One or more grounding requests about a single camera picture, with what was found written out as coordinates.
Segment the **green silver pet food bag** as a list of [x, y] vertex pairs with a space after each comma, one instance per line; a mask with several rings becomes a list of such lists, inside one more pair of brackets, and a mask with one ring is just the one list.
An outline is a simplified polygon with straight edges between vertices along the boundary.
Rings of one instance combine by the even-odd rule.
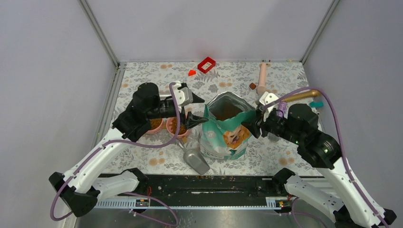
[[[232, 103], [243, 112], [231, 119], [219, 121], [210, 108], [221, 103]], [[200, 150], [206, 157], [223, 160], [236, 160], [243, 156], [251, 133], [241, 123], [255, 116], [255, 108], [246, 100], [232, 92], [215, 96], [204, 107], [203, 117], [209, 120], [201, 125]]]

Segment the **metal scissors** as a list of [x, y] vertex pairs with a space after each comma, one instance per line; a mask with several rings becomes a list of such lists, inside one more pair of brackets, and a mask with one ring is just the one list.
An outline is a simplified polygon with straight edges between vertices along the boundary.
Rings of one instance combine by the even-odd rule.
[[175, 144], [183, 150], [184, 161], [194, 169], [199, 175], [205, 175], [210, 166], [204, 159], [202, 153], [197, 149], [187, 149], [181, 140], [176, 139]]

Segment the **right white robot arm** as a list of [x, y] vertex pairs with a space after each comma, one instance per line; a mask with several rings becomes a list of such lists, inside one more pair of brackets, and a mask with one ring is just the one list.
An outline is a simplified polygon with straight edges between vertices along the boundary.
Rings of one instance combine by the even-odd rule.
[[287, 193], [299, 197], [325, 214], [337, 228], [388, 227], [397, 218], [393, 210], [379, 206], [364, 190], [360, 181], [343, 163], [339, 143], [318, 129], [318, 115], [307, 104], [293, 104], [288, 116], [277, 116], [273, 109], [267, 118], [260, 110], [242, 123], [255, 138], [272, 133], [297, 145], [297, 153], [320, 172], [334, 189], [336, 196], [305, 183], [287, 168], [280, 170], [272, 183], [280, 196]]

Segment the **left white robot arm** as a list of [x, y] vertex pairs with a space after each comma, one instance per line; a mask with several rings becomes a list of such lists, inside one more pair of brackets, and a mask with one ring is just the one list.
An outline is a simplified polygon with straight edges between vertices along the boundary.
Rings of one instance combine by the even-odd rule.
[[138, 146], [138, 140], [151, 130], [153, 119], [175, 117], [177, 125], [186, 129], [207, 121], [185, 111], [186, 105], [204, 103], [185, 83], [172, 82], [169, 90], [169, 94], [162, 95], [154, 83], [139, 85], [103, 139], [72, 168], [50, 175], [48, 180], [56, 191], [55, 198], [63, 200], [70, 214], [81, 217], [111, 196], [127, 192], [142, 195], [147, 191], [147, 178], [137, 168], [110, 178], [100, 178], [100, 174], [126, 148]]

